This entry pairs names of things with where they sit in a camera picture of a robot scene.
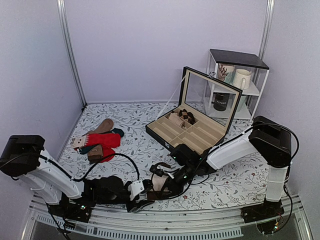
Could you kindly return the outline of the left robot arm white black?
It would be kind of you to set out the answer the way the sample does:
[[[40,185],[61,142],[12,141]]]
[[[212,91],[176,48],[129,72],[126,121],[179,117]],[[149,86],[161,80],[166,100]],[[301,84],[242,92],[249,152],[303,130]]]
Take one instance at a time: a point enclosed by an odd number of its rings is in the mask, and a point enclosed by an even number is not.
[[[124,204],[129,213],[154,203],[148,198],[151,180],[138,178],[123,183],[115,175],[76,179],[52,158],[44,143],[40,135],[10,136],[0,157],[0,170],[27,183],[63,217],[74,213],[72,203],[83,210],[95,205]]]

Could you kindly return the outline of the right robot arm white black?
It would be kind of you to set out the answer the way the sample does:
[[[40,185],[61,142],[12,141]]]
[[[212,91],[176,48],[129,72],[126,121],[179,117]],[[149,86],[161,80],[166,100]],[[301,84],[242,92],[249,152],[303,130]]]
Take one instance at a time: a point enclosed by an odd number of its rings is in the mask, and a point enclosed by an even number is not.
[[[292,159],[292,139],[295,133],[278,123],[264,117],[254,118],[252,125],[234,138],[205,150],[201,155],[192,151],[186,144],[179,144],[170,153],[182,168],[166,179],[163,188],[168,189],[167,199],[184,193],[184,186],[190,184],[198,175],[210,175],[225,165],[259,153],[269,167],[265,202],[259,206],[262,218],[269,218],[278,210],[286,177]]]

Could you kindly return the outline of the cream brown striped sock pair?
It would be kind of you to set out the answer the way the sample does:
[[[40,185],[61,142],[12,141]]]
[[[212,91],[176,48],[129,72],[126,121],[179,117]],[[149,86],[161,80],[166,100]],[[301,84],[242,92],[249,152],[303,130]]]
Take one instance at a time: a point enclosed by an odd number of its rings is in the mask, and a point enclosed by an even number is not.
[[[160,191],[163,188],[165,181],[169,178],[169,176],[159,177],[156,174],[151,172],[151,181],[153,183],[152,189],[147,193],[148,198],[150,200],[160,200]]]

